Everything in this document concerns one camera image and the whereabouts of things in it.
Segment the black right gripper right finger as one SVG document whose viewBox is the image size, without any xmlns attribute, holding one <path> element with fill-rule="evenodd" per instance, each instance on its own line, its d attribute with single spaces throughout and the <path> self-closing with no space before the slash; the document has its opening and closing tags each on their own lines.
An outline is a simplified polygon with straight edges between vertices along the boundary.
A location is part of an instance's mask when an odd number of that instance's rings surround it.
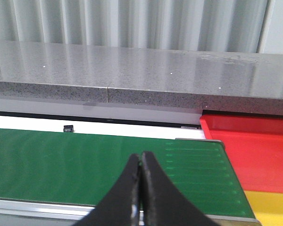
<svg viewBox="0 0 283 226">
<path fill-rule="evenodd" d="M 142 205 L 146 226 L 217 226 L 176 188 L 154 153 L 141 156 Z"/>
</svg>

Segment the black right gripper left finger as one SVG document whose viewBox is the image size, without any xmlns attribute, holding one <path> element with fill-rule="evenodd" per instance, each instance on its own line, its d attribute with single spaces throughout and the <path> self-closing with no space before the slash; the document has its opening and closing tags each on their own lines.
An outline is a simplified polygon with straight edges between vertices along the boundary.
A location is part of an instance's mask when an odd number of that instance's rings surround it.
<svg viewBox="0 0 283 226">
<path fill-rule="evenodd" d="M 76 226 L 137 226 L 140 220 L 139 157 L 131 154 L 109 192 Z"/>
</svg>

